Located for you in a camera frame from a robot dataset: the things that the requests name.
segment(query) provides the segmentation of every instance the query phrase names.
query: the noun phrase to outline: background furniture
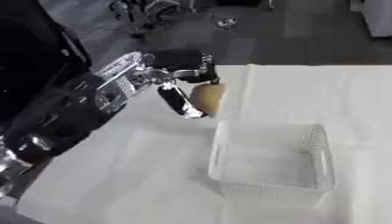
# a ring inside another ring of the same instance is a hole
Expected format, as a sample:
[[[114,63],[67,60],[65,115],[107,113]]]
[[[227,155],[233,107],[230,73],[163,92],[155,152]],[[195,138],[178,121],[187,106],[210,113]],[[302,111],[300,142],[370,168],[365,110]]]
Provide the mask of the background furniture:
[[[373,37],[392,36],[392,1],[367,0],[363,15]]]

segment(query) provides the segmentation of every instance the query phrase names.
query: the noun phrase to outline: white tablecloth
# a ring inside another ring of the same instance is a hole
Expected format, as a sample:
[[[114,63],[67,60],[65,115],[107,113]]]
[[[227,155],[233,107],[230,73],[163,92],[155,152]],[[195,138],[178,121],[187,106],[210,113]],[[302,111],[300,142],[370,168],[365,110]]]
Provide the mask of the white tablecloth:
[[[392,67],[221,66],[215,119],[185,120],[155,91],[56,158],[17,210],[47,224],[392,223]],[[325,125],[339,187],[317,209],[223,199],[207,176],[219,120]]]

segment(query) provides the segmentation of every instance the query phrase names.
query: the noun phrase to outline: robotic hand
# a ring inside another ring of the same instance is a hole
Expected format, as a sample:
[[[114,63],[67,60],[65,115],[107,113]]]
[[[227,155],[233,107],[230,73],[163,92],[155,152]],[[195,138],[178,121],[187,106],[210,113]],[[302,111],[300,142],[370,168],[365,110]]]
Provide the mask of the robotic hand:
[[[197,50],[130,52],[41,95],[0,138],[0,198],[18,175],[74,147],[152,85],[180,116],[206,116],[176,81],[218,84],[220,78],[213,57]]]

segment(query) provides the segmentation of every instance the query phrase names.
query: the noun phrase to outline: gray floor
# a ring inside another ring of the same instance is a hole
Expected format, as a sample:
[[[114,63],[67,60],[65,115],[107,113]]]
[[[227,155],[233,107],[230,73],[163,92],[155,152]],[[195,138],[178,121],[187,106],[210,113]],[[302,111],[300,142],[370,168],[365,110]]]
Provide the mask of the gray floor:
[[[198,47],[222,65],[380,65],[392,64],[392,41],[371,39],[361,14],[347,0],[276,0],[276,9],[215,7],[174,18],[148,35],[145,45],[118,28],[105,0],[42,0],[50,14],[73,28],[99,68],[122,53],[139,49]],[[232,30],[214,21],[236,17]],[[20,180],[20,197],[43,169]]]

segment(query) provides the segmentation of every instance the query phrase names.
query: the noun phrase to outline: plastic basket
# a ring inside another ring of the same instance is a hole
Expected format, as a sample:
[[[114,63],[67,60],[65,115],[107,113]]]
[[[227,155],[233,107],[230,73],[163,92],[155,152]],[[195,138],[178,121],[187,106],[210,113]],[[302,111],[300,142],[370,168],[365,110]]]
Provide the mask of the plastic basket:
[[[226,197],[278,203],[314,205],[336,185],[317,124],[221,122],[208,172]]]

